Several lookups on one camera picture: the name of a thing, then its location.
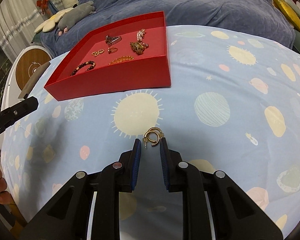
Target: yellow pillow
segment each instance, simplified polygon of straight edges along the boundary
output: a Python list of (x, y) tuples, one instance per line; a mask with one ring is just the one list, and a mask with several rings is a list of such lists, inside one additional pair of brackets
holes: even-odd
[(280, 8), (283, 15), (300, 31), (300, 19), (295, 11), (284, 0), (274, 0), (274, 2)]

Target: striped planet print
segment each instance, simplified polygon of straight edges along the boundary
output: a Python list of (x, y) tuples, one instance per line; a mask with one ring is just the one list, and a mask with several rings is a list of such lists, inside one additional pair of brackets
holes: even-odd
[(230, 118), (227, 100), (214, 92), (199, 95), (194, 102), (194, 110), (201, 122), (212, 127), (224, 125)]

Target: blue blanket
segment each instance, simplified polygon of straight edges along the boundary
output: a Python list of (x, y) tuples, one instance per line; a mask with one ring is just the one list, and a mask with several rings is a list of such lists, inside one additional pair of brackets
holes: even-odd
[(135, 15), (164, 11), (167, 25), (205, 25), (261, 36), (291, 48), (295, 33), (272, 0), (92, 0), (96, 14), (58, 36), (41, 36), (53, 56), (71, 50), (88, 32)]

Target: white sheer curtain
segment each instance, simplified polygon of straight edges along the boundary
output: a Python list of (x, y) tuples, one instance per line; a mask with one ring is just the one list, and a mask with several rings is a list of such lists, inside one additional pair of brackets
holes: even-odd
[(0, 46), (11, 62), (31, 45), (34, 30), (48, 16), (42, 15), (37, 0), (3, 0), (0, 4)]

